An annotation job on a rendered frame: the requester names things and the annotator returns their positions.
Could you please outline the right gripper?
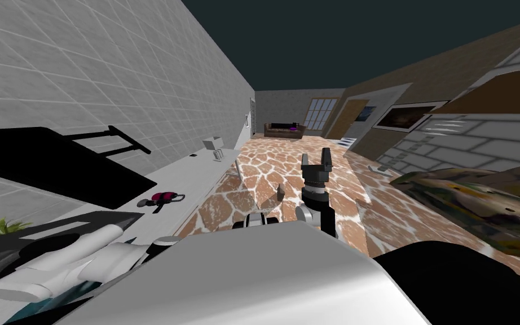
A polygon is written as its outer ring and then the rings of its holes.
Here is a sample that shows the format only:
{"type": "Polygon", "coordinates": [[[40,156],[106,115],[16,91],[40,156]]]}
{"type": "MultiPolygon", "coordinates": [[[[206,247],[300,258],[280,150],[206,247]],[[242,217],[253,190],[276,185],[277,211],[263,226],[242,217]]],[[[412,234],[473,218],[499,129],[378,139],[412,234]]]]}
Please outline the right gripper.
{"type": "Polygon", "coordinates": [[[321,164],[310,165],[307,153],[302,155],[301,170],[302,178],[305,182],[325,183],[329,181],[329,173],[332,171],[332,156],[330,148],[324,147],[321,150],[321,164]]]}

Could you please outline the brown sofa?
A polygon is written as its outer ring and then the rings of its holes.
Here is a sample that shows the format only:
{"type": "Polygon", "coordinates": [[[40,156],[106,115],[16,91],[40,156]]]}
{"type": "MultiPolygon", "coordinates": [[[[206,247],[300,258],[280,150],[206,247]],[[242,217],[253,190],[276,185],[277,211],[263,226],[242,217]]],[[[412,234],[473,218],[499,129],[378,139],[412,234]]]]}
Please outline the brown sofa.
{"type": "Polygon", "coordinates": [[[299,123],[265,123],[264,136],[273,138],[302,139],[306,126],[299,123]]]}

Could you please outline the window with white panes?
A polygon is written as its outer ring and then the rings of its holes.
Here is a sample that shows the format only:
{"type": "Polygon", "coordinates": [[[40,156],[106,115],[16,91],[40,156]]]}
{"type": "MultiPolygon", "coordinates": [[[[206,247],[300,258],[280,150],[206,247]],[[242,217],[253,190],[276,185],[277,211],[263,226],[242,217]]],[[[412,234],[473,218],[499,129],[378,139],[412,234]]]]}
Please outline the window with white panes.
{"type": "Polygon", "coordinates": [[[338,98],[312,98],[304,125],[307,130],[322,130],[338,98]]]}

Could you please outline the brown door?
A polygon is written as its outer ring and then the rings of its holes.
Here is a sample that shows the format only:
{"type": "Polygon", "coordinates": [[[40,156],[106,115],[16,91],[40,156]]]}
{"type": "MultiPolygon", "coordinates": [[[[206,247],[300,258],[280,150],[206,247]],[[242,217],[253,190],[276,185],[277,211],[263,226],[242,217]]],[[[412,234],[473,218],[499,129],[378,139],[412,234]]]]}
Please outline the brown door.
{"type": "Polygon", "coordinates": [[[368,103],[368,99],[350,99],[340,110],[324,138],[341,139],[368,103]]]}

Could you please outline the white box appliance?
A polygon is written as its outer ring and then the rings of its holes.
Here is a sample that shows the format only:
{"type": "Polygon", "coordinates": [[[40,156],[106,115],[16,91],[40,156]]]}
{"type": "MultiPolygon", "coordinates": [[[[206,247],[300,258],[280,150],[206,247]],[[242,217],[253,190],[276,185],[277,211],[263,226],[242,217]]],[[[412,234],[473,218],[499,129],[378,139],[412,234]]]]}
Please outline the white box appliance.
{"type": "Polygon", "coordinates": [[[224,158],[222,152],[223,139],[221,137],[213,136],[207,139],[204,139],[203,144],[205,148],[211,152],[213,161],[222,161],[224,158]]]}

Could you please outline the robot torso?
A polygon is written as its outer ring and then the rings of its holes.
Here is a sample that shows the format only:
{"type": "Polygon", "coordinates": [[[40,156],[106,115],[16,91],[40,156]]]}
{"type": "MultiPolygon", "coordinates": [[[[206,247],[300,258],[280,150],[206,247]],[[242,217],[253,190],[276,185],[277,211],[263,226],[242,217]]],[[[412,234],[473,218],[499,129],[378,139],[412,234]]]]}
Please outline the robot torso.
{"type": "Polygon", "coordinates": [[[431,325],[369,256],[303,221],[188,236],[56,325],[431,325]]]}

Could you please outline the long white desk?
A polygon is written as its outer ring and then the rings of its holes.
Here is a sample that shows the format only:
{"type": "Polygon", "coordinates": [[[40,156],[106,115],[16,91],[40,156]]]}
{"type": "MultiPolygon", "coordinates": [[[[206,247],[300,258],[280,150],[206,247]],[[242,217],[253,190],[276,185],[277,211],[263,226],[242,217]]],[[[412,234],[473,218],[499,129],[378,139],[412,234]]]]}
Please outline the long white desk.
{"type": "MultiPolygon", "coordinates": [[[[237,159],[240,151],[224,148],[223,160],[214,161],[213,153],[207,149],[196,152],[194,157],[187,156],[164,168],[147,175],[147,178],[157,183],[157,186],[142,193],[131,202],[119,208],[120,212],[139,212],[143,214],[136,223],[131,225],[117,238],[116,242],[130,239],[135,244],[148,244],[152,240],[173,235],[195,208],[201,204],[222,175],[237,159]],[[154,214],[148,208],[138,208],[137,202],[147,199],[157,192],[177,192],[186,198],[180,203],[164,206],[154,214]]],[[[0,299],[0,325],[12,318],[27,305],[25,302],[6,301],[0,299]]]]}

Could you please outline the red and black headphones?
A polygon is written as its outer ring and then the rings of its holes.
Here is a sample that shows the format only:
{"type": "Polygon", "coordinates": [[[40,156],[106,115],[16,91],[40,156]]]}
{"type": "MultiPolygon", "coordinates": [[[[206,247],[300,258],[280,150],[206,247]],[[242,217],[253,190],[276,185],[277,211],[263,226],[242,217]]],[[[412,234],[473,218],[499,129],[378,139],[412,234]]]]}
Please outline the red and black headphones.
{"type": "Polygon", "coordinates": [[[151,196],[150,199],[142,199],[140,200],[136,206],[138,208],[141,207],[156,207],[153,211],[153,214],[157,214],[160,212],[162,207],[166,204],[180,202],[185,199],[184,194],[179,194],[175,192],[159,192],[151,196]]]}

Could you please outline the multicoloured patterned table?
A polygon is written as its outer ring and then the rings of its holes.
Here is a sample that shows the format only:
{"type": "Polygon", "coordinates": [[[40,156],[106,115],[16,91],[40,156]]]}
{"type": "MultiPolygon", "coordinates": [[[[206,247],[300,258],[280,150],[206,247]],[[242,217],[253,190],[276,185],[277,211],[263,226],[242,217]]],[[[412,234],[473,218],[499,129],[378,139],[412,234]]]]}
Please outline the multicoloured patterned table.
{"type": "Polygon", "coordinates": [[[520,257],[520,166],[409,172],[390,184],[498,251],[520,257]]]}

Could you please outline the black flat screen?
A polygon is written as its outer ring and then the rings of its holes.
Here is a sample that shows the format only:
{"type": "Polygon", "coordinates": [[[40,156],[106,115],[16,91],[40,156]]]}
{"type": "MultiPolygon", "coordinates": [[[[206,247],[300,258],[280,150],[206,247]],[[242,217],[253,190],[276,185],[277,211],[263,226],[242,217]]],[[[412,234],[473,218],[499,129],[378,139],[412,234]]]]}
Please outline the black flat screen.
{"type": "Polygon", "coordinates": [[[157,183],[109,156],[150,150],[109,125],[106,131],[61,135],[45,127],[0,129],[0,178],[102,208],[118,209],[157,183]],[[79,139],[118,136],[129,146],[96,153],[79,139]]]}

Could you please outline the dark white-framed wall picture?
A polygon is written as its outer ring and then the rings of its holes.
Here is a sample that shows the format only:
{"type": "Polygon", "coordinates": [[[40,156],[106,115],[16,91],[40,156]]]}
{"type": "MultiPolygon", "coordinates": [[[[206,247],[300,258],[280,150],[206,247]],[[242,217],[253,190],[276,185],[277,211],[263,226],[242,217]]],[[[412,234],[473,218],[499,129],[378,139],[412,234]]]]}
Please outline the dark white-framed wall picture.
{"type": "Polygon", "coordinates": [[[448,103],[445,101],[393,105],[372,126],[372,129],[410,133],[421,125],[430,112],[448,103]]]}

